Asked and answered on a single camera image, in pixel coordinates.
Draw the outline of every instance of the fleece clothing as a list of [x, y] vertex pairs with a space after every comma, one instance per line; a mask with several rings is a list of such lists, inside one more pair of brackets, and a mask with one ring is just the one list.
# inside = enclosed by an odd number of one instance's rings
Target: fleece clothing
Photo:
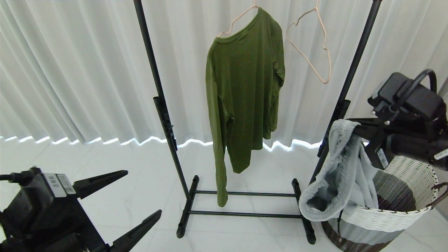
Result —
[[221, 207], [227, 202], [225, 149], [234, 172], [249, 166], [251, 150], [261, 149], [277, 128], [284, 74], [282, 30], [262, 8], [244, 29], [211, 45], [206, 90]]
[[330, 129], [329, 158], [300, 196], [299, 209], [308, 220], [323, 222], [338, 217], [341, 210], [351, 214], [356, 206], [378, 208], [373, 167], [361, 137], [353, 130], [358, 122], [335, 121]]

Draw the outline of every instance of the rack foot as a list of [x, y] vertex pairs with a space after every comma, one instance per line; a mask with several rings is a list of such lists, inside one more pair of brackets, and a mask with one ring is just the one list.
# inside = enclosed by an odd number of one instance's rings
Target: rack foot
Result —
[[[299, 198], [300, 198], [300, 195], [302, 194], [302, 192], [300, 191], [299, 182], [295, 178], [295, 179], [293, 179], [293, 181], [291, 183], [294, 188], [294, 193], [296, 194], [297, 204], [299, 204]], [[314, 234], [314, 229], [313, 229], [311, 222], [309, 220], [305, 219], [303, 216], [302, 216], [302, 222], [303, 222], [303, 228], [305, 229], [306, 239], [308, 240], [308, 243], [316, 244], [316, 235]]]
[[182, 238], [185, 235], [188, 218], [190, 217], [190, 211], [191, 211], [191, 207], [193, 206], [194, 195], [195, 195], [196, 189], [198, 188], [198, 184], [199, 184], [199, 176], [195, 175], [193, 178], [193, 182], [191, 183], [190, 192], [189, 192], [191, 200], [187, 200], [187, 202], [185, 203], [184, 211], [182, 212], [181, 222], [179, 222], [179, 225], [177, 225], [176, 235], [178, 238]]

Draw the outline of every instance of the white woven rim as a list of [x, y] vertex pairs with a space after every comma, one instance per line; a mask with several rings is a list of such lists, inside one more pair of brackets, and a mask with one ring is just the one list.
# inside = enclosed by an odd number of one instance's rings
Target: white woven rim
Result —
[[[396, 156], [384, 172], [393, 174], [406, 182], [414, 192], [417, 205], [425, 206], [437, 198], [438, 190], [432, 189], [439, 183], [433, 166], [404, 156]], [[396, 212], [388, 210], [357, 207], [351, 215], [342, 213], [342, 219], [367, 230], [394, 232], [411, 226], [423, 214], [431, 210], [424, 207], [411, 212]]]

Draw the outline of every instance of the horizontal bar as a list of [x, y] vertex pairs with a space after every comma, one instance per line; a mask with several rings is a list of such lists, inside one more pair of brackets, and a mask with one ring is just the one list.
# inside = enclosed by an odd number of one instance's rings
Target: horizontal bar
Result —
[[[195, 193], [216, 194], [216, 191], [196, 190]], [[249, 195], [249, 196], [276, 196], [276, 197], [295, 197], [293, 193], [270, 193], [270, 192], [246, 192], [246, 191], [228, 191], [229, 195]]]
[[300, 214], [277, 214], [277, 213], [238, 213], [238, 212], [215, 212], [215, 211], [189, 211], [190, 214], [204, 215], [227, 215], [227, 216], [251, 216], [251, 217], [272, 217], [272, 218], [291, 218], [302, 219]]

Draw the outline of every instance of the empty hanger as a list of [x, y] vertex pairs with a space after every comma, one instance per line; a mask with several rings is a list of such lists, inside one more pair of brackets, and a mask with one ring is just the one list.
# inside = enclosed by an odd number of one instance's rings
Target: empty hanger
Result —
[[235, 19], [232, 21], [232, 24], [230, 25], [230, 31], [228, 31], [228, 32], [221, 32], [221, 33], [218, 35], [218, 38], [219, 38], [222, 34], [227, 34], [227, 35], [229, 35], [229, 34], [232, 32], [233, 24], [235, 23], [235, 21], [238, 20], [240, 17], [242, 17], [244, 14], [246, 14], [248, 11], [250, 11], [250, 10], [253, 9], [253, 8], [257, 8], [257, 9], [258, 9], [258, 6], [256, 5], [256, 1], [257, 1], [257, 0], [254, 0], [254, 5], [252, 5], [252, 7], [250, 7], [249, 9], [247, 9], [245, 12], [241, 13], [237, 18], [235, 18]]
[[[319, 9], [317, 8], [317, 5], [318, 5], [318, 3], [319, 3], [319, 0], [316, 0], [316, 7], [314, 8], [314, 9], [312, 9], [312, 10], [310, 10], [310, 11], [307, 11], [307, 12], [305, 12], [303, 15], [301, 15], [300, 17], [299, 17], [299, 19], [297, 19], [297, 22], [295, 22], [295, 23], [292, 23], [292, 24], [290, 24], [289, 26], [288, 26], [288, 28], [286, 29], [286, 40], [287, 41], [289, 41], [290, 43], [291, 43], [291, 45], [293, 45], [294, 46], [294, 48], [300, 53], [300, 54], [302, 54], [302, 56], [305, 58], [305, 60], [308, 62], [308, 64], [310, 65], [310, 67], [313, 69], [313, 71], [316, 73], [316, 75], [317, 75], [317, 77], [320, 79], [320, 81], [323, 83], [323, 84], [327, 84], [329, 81], [330, 81], [330, 78], [331, 78], [331, 76], [332, 76], [332, 62], [331, 62], [331, 60], [330, 60], [330, 52], [328, 51], [328, 49], [325, 47], [325, 41], [327, 40], [327, 33], [325, 32], [325, 27], [323, 26], [323, 23], [322, 23], [322, 19], [320, 18], [320, 14], [319, 14]], [[328, 55], [328, 66], [329, 66], [329, 72], [328, 72], [328, 78], [327, 78], [327, 80], [326, 81], [324, 81], [323, 79], [322, 79], [322, 77], [320, 77], [320, 75], [317, 73], [317, 71], [316, 71], [316, 69], [313, 67], [313, 64], [311, 64], [311, 62], [310, 62], [310, 60], [299, 50], [299, 48], [297, 48], [295, 45], [294, 45], [294, 43], [292, 43], [292, 41], [290, 40], [290, 39], [288, 39], [288, 30], [289, 30], [289, 28], [291, 27], [291, 26], [293, 26], [293, 25], [295, 25], [295, 26], [297, 26], [298, 24], [299, 24], [299, 21], [300, 21], [300, 19], [302, 18], [302, 17], [304, 17], [305, 15], [307, 15], [308, 13], [311, 13], [311, 12], [313, 12], [313, 11], [316, 11], [316, 13], [317, 13], [317, 18], [319, 19], [319, 22], [320, 22], [320, 26], [322, 27], [322, 30], [323, 30], [323, 49], [325, 50], [325, 51], [327, 51], [327, 55]]]

